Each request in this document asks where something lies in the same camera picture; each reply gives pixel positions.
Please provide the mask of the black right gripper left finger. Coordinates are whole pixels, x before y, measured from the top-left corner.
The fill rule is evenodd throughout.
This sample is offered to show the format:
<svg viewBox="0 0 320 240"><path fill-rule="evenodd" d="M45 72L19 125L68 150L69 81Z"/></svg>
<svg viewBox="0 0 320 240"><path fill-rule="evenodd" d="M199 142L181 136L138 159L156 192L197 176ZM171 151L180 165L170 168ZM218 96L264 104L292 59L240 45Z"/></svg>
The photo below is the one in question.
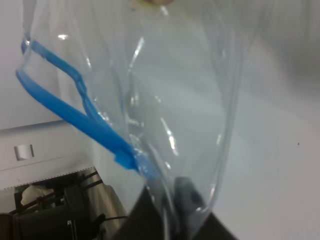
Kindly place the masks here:
<svg viewBox="0 0 320 240"><path fill-rule="evenodd" d="M120 240L174 240L175 225L166 208L158 210L146 188L119 229Z"/></svg>

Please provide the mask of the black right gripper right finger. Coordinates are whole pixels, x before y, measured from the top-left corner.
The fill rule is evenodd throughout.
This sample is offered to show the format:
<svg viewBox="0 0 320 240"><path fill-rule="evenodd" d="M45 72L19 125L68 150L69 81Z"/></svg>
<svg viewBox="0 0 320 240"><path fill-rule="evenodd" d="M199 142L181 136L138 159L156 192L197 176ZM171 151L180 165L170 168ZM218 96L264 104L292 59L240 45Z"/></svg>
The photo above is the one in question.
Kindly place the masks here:
<svg viewBox="0 0 320 240"><path fill-rule="evenodd" d="M207 206L188 177L174 180L174 204L179 218L177 240L236 240Z"/></svg>

